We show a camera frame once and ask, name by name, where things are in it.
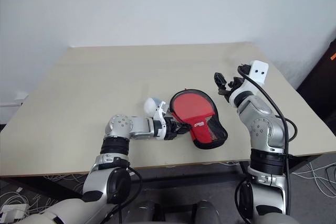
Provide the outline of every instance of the power strip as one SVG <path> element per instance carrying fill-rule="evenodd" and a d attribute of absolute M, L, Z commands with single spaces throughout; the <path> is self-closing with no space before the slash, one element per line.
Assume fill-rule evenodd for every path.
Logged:
<path fill-rule="evenodd" d="M 0 223 L 13 223 L 25 217 L 28 211 L 28 204 L 4 205 L 0 213 Z"/>

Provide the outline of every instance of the white wall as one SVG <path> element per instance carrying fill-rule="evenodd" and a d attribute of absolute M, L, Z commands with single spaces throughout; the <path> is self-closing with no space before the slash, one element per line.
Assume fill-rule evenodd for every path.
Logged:
<path fill-rule="evenodd" d="M 69 46 L 253 41 L 296 88 L 336 36 L 335 0 L 0 2 L 1 102 L 33 91 Z"/>

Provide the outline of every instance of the gray floor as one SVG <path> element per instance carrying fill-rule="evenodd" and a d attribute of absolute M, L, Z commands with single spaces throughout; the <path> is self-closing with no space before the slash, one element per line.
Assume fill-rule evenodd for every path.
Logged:
<path fill-rule="evenodd" d="M 328 154 L 313 161 L 313 166 L 323 166 L 336 162 L 336 154 Z M 179 166 L 173 168 L 142 169 L 144 177 L 175 176 L 189 173 L 211 173 L 216 171 L 229 171 L 236 169 L 240 172 L 239 166 L 225 166 L 221 164 Z M 320 193 L 313 179 L 302 179 L 291 175 L 292 182 L 292 211 L 291 215 L 302 224 L 335 224 L 336 223 L 336 198 L 331 199 Z M 62 181 L 61 184 L 73 188 L 76 182 Z M 219 183 L 201 186 L 178 187 L 170 189 L 155 189 L 143 191 L 134 202 L 152 200 L 164 206 L 194 204 L 199 200 L 211 201 L 217 208 L 222 223 L 238 224 L 243 223 L 234 204 L 234 190 L 237 183 Z M 16 190 L 13 185 L 4 186 L 1 194 L 6 191 Z M 35 194 L 26 190 L 22 194 L 31 199 Z M 174 213 L 166 216 L 167 221 L 190 223 L 191 212 Z M 118 223 L 118 215 L 115 215 L 110 223 Z"/>

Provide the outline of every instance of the table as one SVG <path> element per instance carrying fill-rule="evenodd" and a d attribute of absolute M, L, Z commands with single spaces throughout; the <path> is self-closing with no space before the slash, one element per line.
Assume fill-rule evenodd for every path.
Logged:
<path fill-rule="evenodd" d="M 104 127 L 115 114 L 144 116 L 143 103 L 167 103 L 185 88 L 215 102 L 229 137 L 212 150 L 190 135 L 172 141 L 131 140 L 135 168 L 249 160 L 249 133 L 236 110 L 217 94 L 213 76 L 228 81 L 237 66 L 269 63 L 265 90 L 299 130 L 289 145 L 296 156 L 336 151 L 336 138 L 282 74 L 252 43 L 69 48 L 1 132 L 1 176 L 87 173 L 100 152 Z"/>

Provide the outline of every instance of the paddle cover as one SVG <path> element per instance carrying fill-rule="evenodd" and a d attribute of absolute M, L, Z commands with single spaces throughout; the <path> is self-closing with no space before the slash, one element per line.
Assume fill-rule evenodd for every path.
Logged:
<path fill-rule="evenodd" d="M 175 94 L 170 100 L 170 111 L 178 121 L 192 126 L 191 137 L 200 149 L 219 147 L 227 139 L 216 105 L 200 90 L 186 89 Z"/>

